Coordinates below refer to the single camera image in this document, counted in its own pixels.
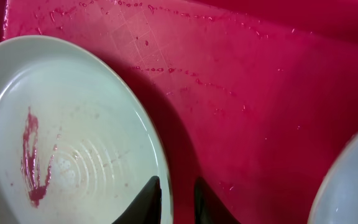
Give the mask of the red plastic tray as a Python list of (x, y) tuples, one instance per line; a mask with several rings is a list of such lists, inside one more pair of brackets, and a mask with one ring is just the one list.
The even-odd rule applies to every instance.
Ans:
[(306, 223), (358, 132), (358, 0), (0, 0), (0, 41), (42, 34), (104, 60), (167, 151), (175, 223), (204, 178), (241, 223)]

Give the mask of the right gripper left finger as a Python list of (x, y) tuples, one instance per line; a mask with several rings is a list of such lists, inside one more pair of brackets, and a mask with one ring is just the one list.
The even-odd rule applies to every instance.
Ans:
[(112, 224), (160, 224), (162, 190), (158, 176), (152, 176)]

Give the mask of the white plate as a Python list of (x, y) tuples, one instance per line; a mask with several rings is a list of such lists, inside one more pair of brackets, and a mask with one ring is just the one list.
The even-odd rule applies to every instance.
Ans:
[(349, 141), (324, 177), (308, 223), (358, 223), (358, 134)]

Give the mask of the pale green plate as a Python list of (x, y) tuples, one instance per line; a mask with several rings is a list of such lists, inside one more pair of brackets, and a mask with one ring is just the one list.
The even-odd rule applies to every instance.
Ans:
[(0, 43), (0, 223), (112, 223), (150, 179), (171, 223), (162, 143), (113, 70), (53, 37)]

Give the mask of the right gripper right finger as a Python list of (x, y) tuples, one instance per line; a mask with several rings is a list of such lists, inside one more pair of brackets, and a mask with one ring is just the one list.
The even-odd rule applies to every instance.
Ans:
[(196, 224), (240, 224), (201, 177), (195, 181), (194, 205)]

